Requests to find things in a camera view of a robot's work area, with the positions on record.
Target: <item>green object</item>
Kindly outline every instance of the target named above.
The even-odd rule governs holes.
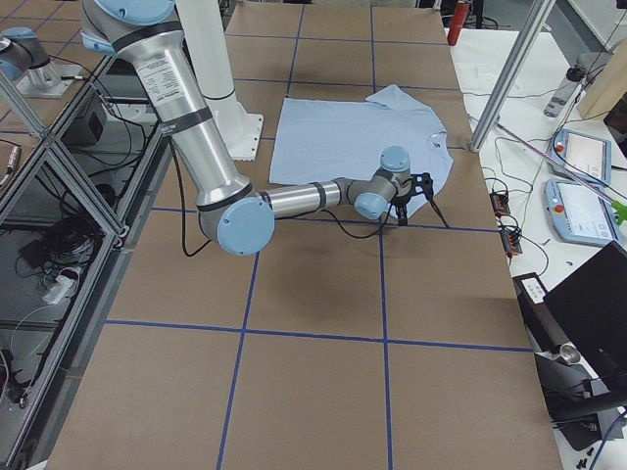
[[[611,206],[616,211],[616,223],[618,223],[618,225],[627,220],[627,206],[625,206],[624,204],[620,204],[618,201],[614,201],[613,203],[611,203]]]

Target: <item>grid of blue tape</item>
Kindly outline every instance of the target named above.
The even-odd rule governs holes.
[[[302,7],[301,17],[299,21],[298,33],[297,36],[292,37],[291,39],[295,39],[295,48],[294,54],[292,58],[292,64],[290,68],[289,78],[286,81],[283,80],[262,80],[262,79],[249,79],[251,81],[276,81],[281,83],[286,83],[286,90],[289,93],[291,85],[293,83],[297,83],[293,80],[294,76],[294,66],[298,56],[298,43],[300,39],[301,29],[303,25],[303,17],[305,12],[305,6]],[[372,8],[370,8],[370,40],[366,41],[371,44],[372,48],[372,85],[362,85],[372,87],[372,91],[376,91],[376,69],[375,69],[375,61],[374,61],[374,26],[373,26],[373,13]],[[355,86],[351,83],[313,83],[312,84],[320,84],[320,85],[347,85],[347,86]],[[442,88],[428,88],[424,87],[424,89],[442,89]],[[264,140],[274,140],[272,137],[266,137]],[[163,212],[180,212],[180,209],[175,208],[162,208],[162,207],[153,207],[153,211],[163,211]],[[189,210],[188,213],[195,213],[196,211]],[[330,218],[321,218],[321,219],[311,219],[307,217],[300,217],[296,220],[301,220],[303,222],[312,223],[335,223],[334,220]],[[356,221],[356,220],[342,220],[343,223],[348,224],[374,224],[374,222],[368,221]],[[421,228],[421,229],[444,229],[444,227],[433,226],[433,225],[424,225],[424,224],[410,224],[408,228]],[[457,231],[470,231],[470,232],[486,232],[486,233],[498,233],[496,229],[482,229],[482,228],[473,228],[473,227],[454,227],[453,230]],[[386,306],[386,280],[385,280],[385,244],[384,239],[381,234],[379,234],[379,271],[380,271],[380,285],[381,285],[381,321],[382,321],[382,332],[383,335],[381,338],[367,338],[367,337],[358,337],[358,336],[340,336],[340,335],[325,335],[325,334],[313,334],[313,333],[304,333],[304,332],[290,332],[290,331],[277,331],[277,330],[261,330],[261,329],[251,329],[248,328],[248,318],[250,314],[250,308],[252,299],[254,296],[256,281],[257,281],[257,273],[260,258],[263,254],[257,254],[255,257],[255,262],[253,265],[253,272],[251,274],[251,283],[248,293],[248,300],[246,303],[246,309],[244,312],[244,318],[242,321],[241,328],[229,328],[229,327],[220,327],[220,326],[212,326],[212,325],[193,325],[193,324],[177,324],[177,323],[161,323],[161,322],[150,322],[150,321],[133,321],[133,320],[108,320],[107,323],[111,325],[125,325],[125,326],[146,326],[146,327],[156,327],[156,328],[174,328],[174,329],[193,329],[193,330],[207,330],[207,331],[215,331],[215,332],[228,332],[235,333],[240,335],[240,341],[238,345],[235,367],[233,370],[231,387],[228,396],[227,409],[224,417],[223,427],[222,427],[222,435],[220,439],[220,447],[219,454],[216,464],[216,469],[221,470],[222,462],[224,460],[224,455],[226,452],[226,443],[228,440],[228,428],[230,423],[231,411],[233,408],[233,402],[235,399],[236,386],[239,378],[239,370],[242,361],[242,355],[245,347],[245,338],[247,335],[265,335],[265,336],[278,336],[278,337],[293,337],[293,338],[309,338],[309,339],[321,339],[321,340],[331,340],[331,341],[343,341],[343,342],[367,342],[367,343],[375,343],[380,344],[383,349],[383,357],[384,357],[384,370],[383,378],[385,384],[385,409],[386,409],[386,435],[387,435],[387,457],[388,457],[388,469],[394,469],[394,451],[393,451],[393,432],[392,432],[392,397],[390,392],[390,366],[389,366],[389,345],[406,345],[413,347],[427,347],[427,348],[450,348],[450,349],[463,349],[463,350],[480,350],[480,351],[489,351],[489,352],[508,352],[508,353],[530,353],[531,349],[528,348],[517,348],[517,347],[504,347],[504,346],[491,346],[491,345],[474,345],[474,344],[458,344],[458,343],[444,343],[444,342],[428,342],[428,341],[413,341],[413,340],[402,340],[402,339],[394,339],[388,337],[388,324],[387,324],[387,306]]]
[[[72,22],[72,23],[76,23],[76,20],[65,20],[65,19],[57,19],[57,18],[52,18],[55,14],[57,14],[57,12],[59,12],[59,10],[61,10],[61,8],[63,7],[65,2],[59,2],[59,6],[57,6],[57,8],[55,8],[50,15],[48,15],[46,18],[41,19],[41,18],[31,18],[31,17],[19,17],[19,16],[15,16],[15,13],[21,8],[23,7],[26,3],[28,2],[28,0],[23,0],[15,9],[13,9],[11,12],[9,12],[9,14],[6,17],[0,17],[0,30],[3,28],[2,27],[2,23],[7,20],[7,19],[11,19],[11,20],[25,20],[25,21],[35,21],[35,22],[41,22],[40,25],[38,25],[35,29],[34,32],[37,32],[42,26],[44,26],[47,23],[50,22],[55,22],[55,23],[61,23],[61,22]],[[56,45],[63,45],[61,47],[61,49],[59,50],[58,53],[55,54],[55,56],[61,56],[63,55],[63,52],[66,50],[66,48],[70,45],[70,44],[77,44],[80,43],[81,41],[77,40],[80,37],[80,31],[77,31],[71,38],[69,41],[41,41],[44,48],[46,47],[46,44],[56,44]],[[0,125],[2,125],[2,122],[4,121],[4,119],[7,118],[7,116],[11,113],[11,111],[6,112],[4,115],[2,115],[0,117]],[[22,131],[18,131],[18,130],[3,130],[2,128],[0,128],[0,132],[4,132],[4,133],[8,133],[8,134],[24,134],[25,132]]]

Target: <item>black monitor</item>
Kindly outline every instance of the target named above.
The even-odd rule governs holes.
[[[627,390],[627,252],[611,242],[545,296],[610,390]]]

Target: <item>table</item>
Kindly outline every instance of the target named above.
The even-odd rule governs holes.
[[[515,36],[516,33],[513,31],[476,31],[465,29],[461,33],[458,45],[452,48],[451,52],[458,72],[461,90],[467,92],[464,94],[464,103],[471,116],[477,118],[480,116],[488,97],[475,95],[490,93]],[[549,102],[553,92],[544,93],[559,86],[568,67],[569,65],[559,51],[553,37],[547,32],[541,33],[513,89],[509,93],[511,98],[506,100],[506,104],[501,111],[501,123],[525,139],[546,139],[551,137],[557,126],[562,123],[563,115],[565,115],[568,107],[565,107],[562,115],[557,118],[544,116],[543,109]],[[520,98],[527,95],[541,94],[544,94],[544,96]],[[569,120],[580,118],[581,116],[575,107]],[[610,140],[612,142],[612,164],[625,166],[624,156],[601,120],[573,121],[568,122],[565,127]],[[495,175],[493,171],[495,171],[496,175],[506,182],[509,189],[528,191],[528,184],[516,181],[503,174],[495,147],[495,139],[499,137],[506,136],[499,131],[491,132],[481,149],[480,157],[484,166],[484,175],[493,177]],[[501,140],[497,145],[502,154],[505,172],[523,180],[532,181],[538,170],[540,158],[515,143]],[[534,145],[537,145],[542,150],[546,150],[547,143],[536,142]],[[548,269],[541,276],[543,283],[549,290],[599,250],[596,247],[563,243],[557,237],[546,213],[543,194],[544,182],[555,177],[548,169],[548,166],[544,164],[538,173],[533,193],[529,198],[523,230],[525,236],[541,244],[549,255],[550,263]],[[625,190],[627,190],[627,175],[624,172],[613,171],[611,174],[611,185],[624,194]],[[492,182],[488,181],[488,187],[490,188],[491,186]],[[502,189],[499,183],[497,183],[497,189]],[[524,208],[526,199],[525,194],[512,193],[509,201],[512,214],[520,222],[525,220]],[[624,224],[620,227],[620,230],[623,236],[627,234],[627,226]],[[515,276],[533,271],[541,272],[544,269],[545,259],[540,250],[525,240],[522,241],[522,249],[523,254],[514,257],[512,260],[510,266],[511,275]],[[593,373],[593,376],[596,376],[591,367],[588,366],[588,370]],[[564,468],[572,468],[580,459],[588,457],[585,451],[574,451],[561,433],[556,432],[555,437],[559,444]],[[627,442],[624,440],[612,441],[608,443],[603,451],[599,468],[621,469],[624,468],[624,462],[626,461]]]
[[[265,116],[238,163],[258,189],[283,97],[397,83],[449,129],[454,228],[425,208],[355,241],[311,215],[254,257],[186,259],[170,172],[48,468],[558,468],[438,14],[244,2],[227,45],[239,100]]]

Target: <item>light blue joint cap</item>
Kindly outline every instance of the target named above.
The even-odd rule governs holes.
[[[410,154],[405,147],[388,147],[381,154],[381,167],[393,173],[406,171],[410,169]]]
[[[36,39],[37,35],[26,26],[10,27],[2,31],[2,35],[9,39]]]
[[[361,216],[375,220],[385,212],[388,202],[383,196],[375,193],[361,193],[355,200],[355,210]]]
[[[217,225],[217,242],[234,255],[253,255],[261,250],[274,233],[274,212],[268,203],[257,198],[237,201]]]
[[[0,71],[7,75],[7,78],[11,81],[15,81],[22,76],[22,71],[7,61],[0,60]]]
[[[82,36],[82,45],[85,46],[86,49],[99,54],[104,54],[105,56],[116,55],[116,51],[114,46],[111,45],[111,42],[101,37],[92,36],[83,31],[80,32],[80,35]]]
[[[174,0],[95,0],[96,5],[120,22],[149,26],[165,20],[174,9]]]

